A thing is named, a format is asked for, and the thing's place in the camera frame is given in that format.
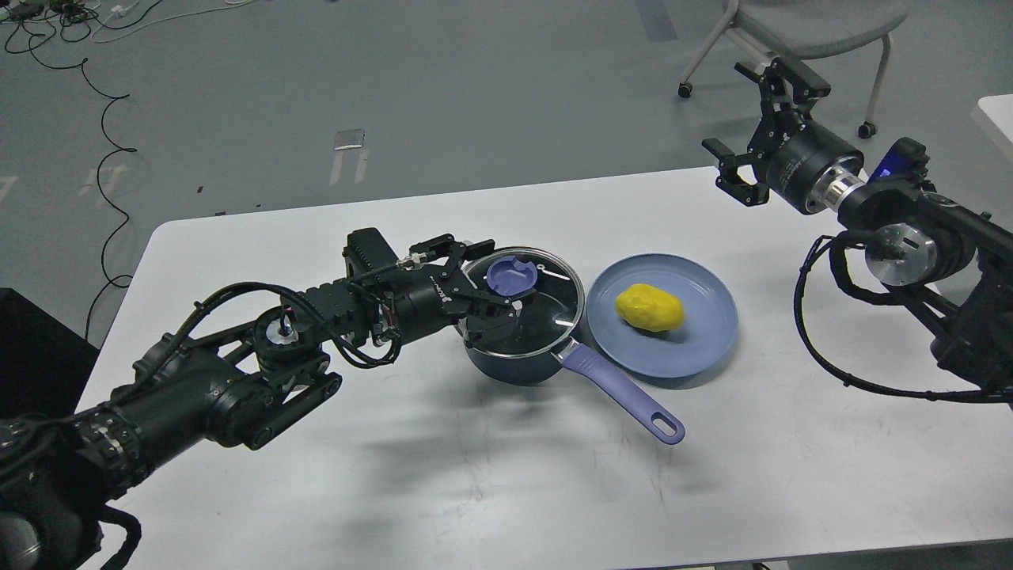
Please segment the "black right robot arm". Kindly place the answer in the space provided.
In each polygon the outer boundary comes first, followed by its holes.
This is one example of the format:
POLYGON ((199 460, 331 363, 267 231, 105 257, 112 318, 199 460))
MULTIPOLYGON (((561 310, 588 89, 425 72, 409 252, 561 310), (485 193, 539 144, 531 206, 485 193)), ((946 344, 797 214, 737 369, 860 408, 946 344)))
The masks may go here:
POLYGON ((761 118, 746 152, 717 139, 703 147, 719 167, 716 187, 755 207, 771 192, 803 215, 829 210, 842 231, 819 237, 793 292, 795 327, 810 356, 844 386, 891 397, 947 403, 1012 401, 1012 237, 937 192, 919 142, 901 138, 868 178, 863 154, 811 115, 831 86, 803 62, 777 57, 766 66, 738 63, 755 83, 761 118), (876 385, 831 364, 806 331, 802 301, 808 274, 828 256, 833 280, 869 306, 904 307, 930 333, 937 365, 973 389, 913 392, 876 385))

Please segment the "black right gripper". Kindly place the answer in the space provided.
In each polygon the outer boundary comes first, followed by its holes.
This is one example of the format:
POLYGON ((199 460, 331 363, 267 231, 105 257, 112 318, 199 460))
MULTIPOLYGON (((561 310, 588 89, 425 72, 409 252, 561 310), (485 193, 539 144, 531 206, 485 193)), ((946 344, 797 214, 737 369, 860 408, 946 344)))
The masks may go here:
POLYGON ((745 153, 735 154, 716 138, 702 140, 717 161, 716 187, 747 207, 769 202, 770 189, 803 215, 838 211, 863 184, 864 156, 813 118, 831 84, 789 57, 775 57, 764 67, 738 62, 734 69, 759 89, 761 118, 745 153), (742 178, 743 166, 753 167, 759 183, 742 178))

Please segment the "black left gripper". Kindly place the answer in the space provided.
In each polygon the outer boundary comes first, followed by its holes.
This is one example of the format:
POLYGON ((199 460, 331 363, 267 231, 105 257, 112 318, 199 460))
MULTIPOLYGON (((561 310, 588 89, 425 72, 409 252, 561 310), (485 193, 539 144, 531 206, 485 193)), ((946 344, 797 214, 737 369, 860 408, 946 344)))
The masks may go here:
POLYGON ((402 338, 426 338, 458 324, 467 348, 487 348, 517 335, 527 290, 500 296, 474 282, 461 269, 495 251, 495 241, 457 241, 440 235, 410 246, 408 264, 388 277, 395 322, 402 338))

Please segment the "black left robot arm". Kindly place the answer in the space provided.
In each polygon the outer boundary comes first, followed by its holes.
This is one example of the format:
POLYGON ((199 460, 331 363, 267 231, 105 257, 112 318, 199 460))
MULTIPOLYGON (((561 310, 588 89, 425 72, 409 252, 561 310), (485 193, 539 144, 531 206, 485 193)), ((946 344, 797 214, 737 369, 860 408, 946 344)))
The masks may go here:
POLYGON ((26 412, 2 420, 2 567, 75 569, 101 548, 101 524, 123 544, 122 569, 142 535, 111 505, 156 469, 209 440, 260 450, 340 389, 323 348, 352 367, 395 362, 402 347, 474 318, 466 340, 506 335, 532 277, 469 277, 464 264, 493 241, 444 234, 398 257, 375 228, 356 230, 339 280, 301 292, 261 282, 217 290, 134 364, 135 380, 107 401, 62 418, 26 412))

